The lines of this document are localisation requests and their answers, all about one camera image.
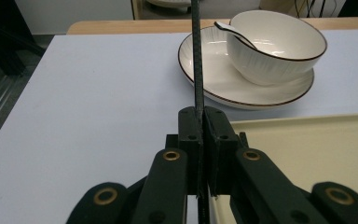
spoon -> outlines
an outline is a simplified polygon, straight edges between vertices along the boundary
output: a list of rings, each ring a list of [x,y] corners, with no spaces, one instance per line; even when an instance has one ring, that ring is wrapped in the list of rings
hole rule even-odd
[[[221,21],[215,21],[214,26],[216,26],[217,29],[219,29],[221,31],[226,31],[226,32],[232,33],[233,35],[240,38],[241,40],[244,40],[244,41],[242,41],[242,43],[244,43],[245,45],[247,45],[253,49],[257,49],[257,47],[250,40],[248,40],[248,38],[243,36],[234,26],[227,25],[225,23],[222,23]]]

white table surface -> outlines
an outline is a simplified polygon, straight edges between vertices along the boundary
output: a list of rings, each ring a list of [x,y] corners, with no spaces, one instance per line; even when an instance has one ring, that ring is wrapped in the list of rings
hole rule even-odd
[[[323,33],[328,51],[300,100],[266,111],[206,105],[232,121],[358,113],[358,30]],[[194,104],[177,61],[187,35],[54,38],[0,132],[0,224],[64,223],[91,187],[147,175],[177,112]]]

saucer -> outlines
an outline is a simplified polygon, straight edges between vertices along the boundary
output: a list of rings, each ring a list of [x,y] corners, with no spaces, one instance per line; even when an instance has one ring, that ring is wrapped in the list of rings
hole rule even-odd
[[[241,109],[269,109],[286,105],[305,95],[313,84],[313,69],[302,78],[281,85],[259,86],[246,80],[227,55],[226,32],[216,27],[200,31],[204,93],[208,98]],[[194,85],[192,36],[178,50],[179,64]]]

cream-colored tray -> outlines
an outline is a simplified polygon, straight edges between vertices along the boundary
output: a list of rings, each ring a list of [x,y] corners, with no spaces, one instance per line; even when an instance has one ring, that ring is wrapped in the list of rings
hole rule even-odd
[[[333,181],[358,192],[358,115],[233,122],[296,186]],[[229,197],[212,199],[216,223],[235,223]]]

dark brown rim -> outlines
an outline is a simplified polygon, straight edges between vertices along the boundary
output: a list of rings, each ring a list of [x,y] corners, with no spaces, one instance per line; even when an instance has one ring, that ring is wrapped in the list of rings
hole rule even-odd
[[[204,30],[204,29],[213,29],[215,28],[214,26],[208,26],[208,27],[205,27],[205,28],[202,28],[201,30]],[[179,50],[178,50],[178,62],[179,62],[179,65],[180,65],[180,68],[182,69],[182,71],[184,72],[184,74],[186,75],[187,79],[192,82],[194,84],[194,78],[191,78],[188,73],[186,72],[186,70],[184,69],[184,67],[182,66],[182,63],[180,61],[180,49],[182,48],[183,44],[185,43],[185,41],[190,38],[192,36],[192,34],[188,35],[183,41],[182,43],[180,44],[179,46]],[[226,101],[226,102],[229,102],[229,103],[232,103],[232,104],[235,104],[235,105],[248,105],[248,106],[258,106],[258,107],[271,107],[271,106],[278,106],[278,105],[287,105],[287,104],[290,104],[296,100],[298,100],[299,98],[303,97],[305,94],[307,94],[307,92],[310,91],[310,88],[313,86],[313,82],[315,80],[315,75],[312,76],[312,82],[310,83],[310,86],[300,95],[298,95],[296,98],[292,99],[292,100],[289,100],[289,101],[285,101],[285,102],[281,102],[281,103],[277,103],[277,104],[270,104],[270,105],[258,105],[258,104],[249,104],[249,103],[244,103],[244,102],[238,102],[238,101],[233,101],[233,100],[230,100],[230,99],[227,99],[227,98],[224,98],[222,96],[219,96],[219,95],[216,95],[210,91],[207,91],[204,89],[205,92],[207,92],[208,94],[212,95],[213,97],[215,98],[218,98],[218,99],[221,99],[223,101]]]
[[[324,51],[322,51],[320,54],[318,54],[317,56],[315,57],[311,57],[311,58],[306,58],[306,59],[291,59],[291,58],[283,58],[283,57],[279,57],[279,56],[275,56],[275,55],[272,55],[272,54],[268,54],[266,52],[263,52],[259,49],[253,49],[251,47],[249,47],[246,43],[244,43],[242,40],[240,40],[239,38],[236,38],[246,47],[246,48],[249,48],[249,49],[252,49],[256,52],[259,52],[261,54],[264,54],[264,55],[267,55],[267,56],[270,56],[272,58],[276,58],[276,59],[280,59],[280,60],[284,60],[284,61],[291,61],[291,62],[305,62],[305,61],[310,61],[310,60],[313,60],[313,59],[317,59],[319,57],[321,57],[322,55],[324,55],[324,53],[327,51],[327,40],[326,38],[324,37],[324,35],[322,34],[322,32],[320,32],[318,29],[316,29],[315,27],[313,27],[312,25],[310,25],[309,23],[307,23],[306,21],[303,21],[299,18],[296,18],[296,17],[293,17],[293,16],[290,16],[290,15],[286,15],[286,14],[282,14],[282,13],[279,13],[279,12],[274,12],[274,11],[269,11],[269,10],[251,10],[251,11],[245,11],[245,12],[242,12],[242,13],[247,13],[247,12],[253,12],[253,11],[261,11],[262,13],[271,13],[271,14],[279,14],[279,15],[282,15],[282,16],[286,16],[286,17],[292,17],[292,18],[295,18],[297,20],[299,20],[300,22],[304,22],[305,24],[307,24],[311,29],[315,30],[317,33],[319,33],[319,35],[322,37],[322,39],[324,40]]]

